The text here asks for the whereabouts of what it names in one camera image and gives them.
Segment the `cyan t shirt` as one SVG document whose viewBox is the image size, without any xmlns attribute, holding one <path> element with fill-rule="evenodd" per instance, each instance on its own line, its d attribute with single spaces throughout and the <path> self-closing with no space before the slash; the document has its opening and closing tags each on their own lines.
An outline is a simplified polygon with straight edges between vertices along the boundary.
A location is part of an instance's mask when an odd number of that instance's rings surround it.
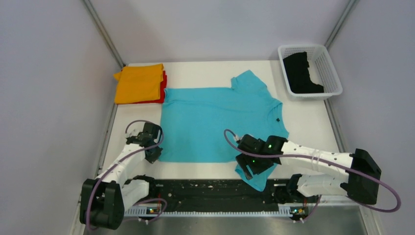
<svg viewBox="0 0 415 235">
<path fill-rule="evenodd" d="M 238 151 L 226 142 L 226 129 L 262 140 L 289 136 L 283 123 L 282 102 L 273 98 L 266 84 L 250 70 L 233 77 L 230 87 L 167 88 L 165 93 L 162 162 L 235 161 Z"/>
</svg>

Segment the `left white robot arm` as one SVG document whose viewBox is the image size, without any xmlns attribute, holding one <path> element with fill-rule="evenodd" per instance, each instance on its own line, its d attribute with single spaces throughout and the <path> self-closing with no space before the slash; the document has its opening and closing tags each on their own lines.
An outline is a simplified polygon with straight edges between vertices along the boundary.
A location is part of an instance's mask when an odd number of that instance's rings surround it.
<svg viewBox="0 0 415 235">
<path fill-rule="evenodd" d="M 117 158 L 94 179 L 82 184 L 79 220 L 87 229 L 117 229 L 127 209 L 142 199 L 152 202 L 157 189 L 146 177 L 130 178 L 133 170 L 143 161 L 154 163 L 161 155 L 162 128 L 143 121 L 137 134 L 125 131 L 126 143 Z"/>
</svg>

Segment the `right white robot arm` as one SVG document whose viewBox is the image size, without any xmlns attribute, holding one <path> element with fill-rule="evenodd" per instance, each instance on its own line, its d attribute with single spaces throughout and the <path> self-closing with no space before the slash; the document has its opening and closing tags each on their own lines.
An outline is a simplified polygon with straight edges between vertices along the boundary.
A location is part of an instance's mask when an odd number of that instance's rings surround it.
<svg viewBox="0 0 415 235">
<path fill-rule="evenodd" d="M 294 202 L 316 195 L 344 195 L 375 205 L 379 184 L 358 173 L 380 180 L 381 169 L 366 150 L 336 153 L 305 147 L 286 138 L 269 136 L 266 141 L 244 135 L 237 141 L 242 153 L 236 157 L 247 180 L 276 165 L 307 168 L 316 175 L 294 174 L 287 196 Z"/>
</svg>

